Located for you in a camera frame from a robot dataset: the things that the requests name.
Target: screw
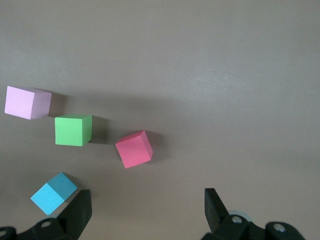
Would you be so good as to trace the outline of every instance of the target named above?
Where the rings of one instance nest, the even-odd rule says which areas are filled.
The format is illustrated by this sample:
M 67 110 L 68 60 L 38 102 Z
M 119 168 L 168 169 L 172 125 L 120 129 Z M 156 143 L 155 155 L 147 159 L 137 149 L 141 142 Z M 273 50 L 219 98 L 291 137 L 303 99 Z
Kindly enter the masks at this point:
M 286 228 L 281 225 L 280 223 L 275 223 L 273 225 L 274 229 L 277 230 L 278 232 L 284 233 L 286 231 Z
M 242 224 L 242 219 L 239 216 L 233 216 L 231 219 L 235 224 Z

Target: cube face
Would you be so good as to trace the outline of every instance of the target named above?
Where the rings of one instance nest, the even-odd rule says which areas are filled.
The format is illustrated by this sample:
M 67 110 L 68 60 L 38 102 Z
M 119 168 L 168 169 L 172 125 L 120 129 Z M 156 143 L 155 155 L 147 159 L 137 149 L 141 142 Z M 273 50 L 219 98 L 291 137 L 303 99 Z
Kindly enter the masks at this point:
M 49 115 L 52 93 L 31 87 L 8 86 L 4 112 L 24 119 Z
M 144 130 L 123 137 L 115 146 L 126 169 L 150 161 L 153 155 Z
M 31 200 L 47 215 L 52 214 L 64 202 L 47 183 L 31 197 Z
M 55 118 L 55 144 L 83 146 L 91 139 L 91 115 L 69 114 Z
M 52 214 L 77 187 L 62 172 L 43 185 L 30 199 L 45 214 Z

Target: pink cube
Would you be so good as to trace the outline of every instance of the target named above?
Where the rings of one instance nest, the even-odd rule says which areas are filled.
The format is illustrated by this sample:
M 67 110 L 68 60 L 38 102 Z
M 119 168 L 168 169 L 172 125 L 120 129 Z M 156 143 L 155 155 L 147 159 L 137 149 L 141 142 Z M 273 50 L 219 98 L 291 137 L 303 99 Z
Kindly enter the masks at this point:
M 121 138 L 115 146 L 126 169 L 149 162 L 154 153 L 144 130 Z
M 8 86 L 4 112 L 24 119 L 47 117 L 51 96 L 51 92 L 31 87 Z

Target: gray surface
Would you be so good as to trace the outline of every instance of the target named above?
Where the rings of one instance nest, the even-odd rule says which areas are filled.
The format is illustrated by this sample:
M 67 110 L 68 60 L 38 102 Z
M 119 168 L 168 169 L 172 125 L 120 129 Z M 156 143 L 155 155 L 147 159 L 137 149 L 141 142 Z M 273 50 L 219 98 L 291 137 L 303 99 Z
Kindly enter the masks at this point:
M 0 0 L 0 226 L 63 171 L 92 191 L 80 239 L 197 240 L 204 188 L 227 208 L 320 236 L 320 2 Z M 55 93 L 48 118 L 6 115 L 7 85 Z M 94 115 L 55 145 L 54 116 Z M 152 162 L 114 143 L 147 130 Z

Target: green cube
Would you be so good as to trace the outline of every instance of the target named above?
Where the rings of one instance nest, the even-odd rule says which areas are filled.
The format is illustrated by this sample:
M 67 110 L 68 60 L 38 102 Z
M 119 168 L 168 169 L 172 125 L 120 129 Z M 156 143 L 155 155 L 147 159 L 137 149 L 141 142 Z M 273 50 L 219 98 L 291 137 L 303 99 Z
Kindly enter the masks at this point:
M 83 146 L 92 139 L 92 115 L 63 115 L 55 118 L 55 144 Z

